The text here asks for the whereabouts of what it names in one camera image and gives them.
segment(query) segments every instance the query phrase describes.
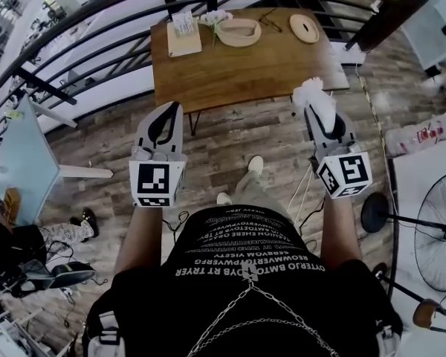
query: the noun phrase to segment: flower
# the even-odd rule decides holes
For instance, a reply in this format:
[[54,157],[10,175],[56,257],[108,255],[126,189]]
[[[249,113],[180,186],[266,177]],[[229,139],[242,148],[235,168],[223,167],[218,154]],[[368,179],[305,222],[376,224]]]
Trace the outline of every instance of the flower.
[[211,12],[205,13],[198,18],[198,23],[213,27],[224,20],[230,20],[233,18],[231,13],[225,12],[224,10],[212,10]]

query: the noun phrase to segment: silver chain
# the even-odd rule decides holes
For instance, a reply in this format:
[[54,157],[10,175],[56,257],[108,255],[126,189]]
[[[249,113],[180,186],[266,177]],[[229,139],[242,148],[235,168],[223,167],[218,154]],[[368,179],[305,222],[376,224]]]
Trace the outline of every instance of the silver chain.
[[[207,330],[205,330],[203,332],[203,334],[201,335],[200,339],[196,342],[196,344],[193,346],[193,348],[191,349],[191,351],[188,353],[187,357],[193,357],[196,353],[198,353],[200,350],[202,350],[204,347],[206,347],[208,344],[210,344],[211,342],[215,341],[218,337],[224,335],[225,333],[228,333],[229,331],[232,331],[236,328],[240,328],[243,327],[245,325],[250,325],[250,324],[255,324],[255,323],[261,323],[261,322],[281,322],[283,324],[290,324],[290,325],[295,325],[296,327],[302,328],[304,329],[306,332],[308,332],[310,335],[314,336],[317,339],[317,343],[324,349],[328,350],[330,353],[331,357],[340,357],[338,355],[338,353],[333,350],[317,333],[317,330],[312,329],[310,326],[308,326],[303,318],[301,318],[297,313],[295,313],[291,308],[289,308],[289,306],[287,306],[285,303],[283,303],[281,300],[276,299],[273,295],[271,295],[268,292],[263,291],[262,289],[256,287],[253,283],[253,281],[251,279],[247,279],[249,282],[249,287],[244,290],[243,292],[241,292],[238,297],[231,301],[230,304],[228,304],[228,306],[220,312],[220,314],[218,315],[218,317],[214,320],[214,322],[212,322],[212,324],[207,328]],[[276,319],[258,319],[258,320],[251,320],[251,321],[246,321],[244,323],[239,323],[236,325],[233,325],[231,327],[228,327],[224,330],[222,330],[221,332],[217,333],[216,335],[212,336],[211,338],[209,338],[208,340],[206,340],[204,342],[204,339],[210,334],[210,332],[213,330],[213,328],[215,327],[215,325],[228,313],[228,311],[230,311],[230,309],[232,309],[236,303],[238,302],[238,300],[241,300],[244,296],[246,296],[246,294],[251,291],[254,290],[256,292],[259,292],[260,294],[264,295],[265,298],[275,301],[279,306],[281,306],[286,312],[288,312],[289,314],[291,314],[297,321],[296,323],[292,323],[290,321],[276,321]]]

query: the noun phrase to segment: white table leg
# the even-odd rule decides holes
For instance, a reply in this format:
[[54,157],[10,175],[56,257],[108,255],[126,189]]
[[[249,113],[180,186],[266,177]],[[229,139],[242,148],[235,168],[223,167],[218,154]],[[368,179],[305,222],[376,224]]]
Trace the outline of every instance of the white table leg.
[[63,116],[58,115],[56,112],[54,112],[50,109],[46,109],[45,107],[41,107],[39,104],[36,104],[34,102],[30,102],[30,103],[31,103],[31,107],[33,107],[33,110],[40,113],[41,115],[44,115],[51,119],[57,120],[60,123],[65,124],[66,126],[76,128],[77,123],[74,120],[64,118]]
[[114,173],[111,170],[100,168],[73,167],[72,165],[60,165],[60,177],[85,177],[90,179],[110,179]]

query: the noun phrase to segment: person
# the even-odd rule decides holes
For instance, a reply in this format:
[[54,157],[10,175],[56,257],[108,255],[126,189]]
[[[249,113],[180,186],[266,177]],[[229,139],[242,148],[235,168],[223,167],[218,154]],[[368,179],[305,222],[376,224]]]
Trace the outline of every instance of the person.
[[66,248],[99,234],[96,216],[89,208],[83,210],[81,221],[72,217],[70,223],[48,227],[13,227],[3,211],[3,205],[0,205],[0,280],[16,274],[21,263],[33,259],[46,263]]
[[385,356],[381,334],[399,341],[402,324],[362,262],[351,199],[325,198],[318,258],[262,170],[253,158],[233,197],[190,216],[162,266],[162,210],[135,208],[88,314],[88,356],[112,329],[125,356]]

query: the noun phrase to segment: wooden table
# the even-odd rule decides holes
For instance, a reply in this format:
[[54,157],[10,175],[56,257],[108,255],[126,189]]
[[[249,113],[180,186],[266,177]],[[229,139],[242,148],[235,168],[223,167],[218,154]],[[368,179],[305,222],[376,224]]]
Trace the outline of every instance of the wooden table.
[[[235,18],[259,20],[272,8],[232,10]],[[289,17],[305,14],[316,23],[320,38],[305,44],[292,32]],[[329,39],[310,10],[277,8],[268,16],[282,33],[261,24],[259,41],[232,48],[218,39],[212,49],[211,29],[200,25],[203,51],[171,58],[167,24],[151,28],[155,100],[158,106],[177,100],[184,113],[270,97],[290,96],[305,80],[320,77],[325,90],[348,89],[349,82]]]

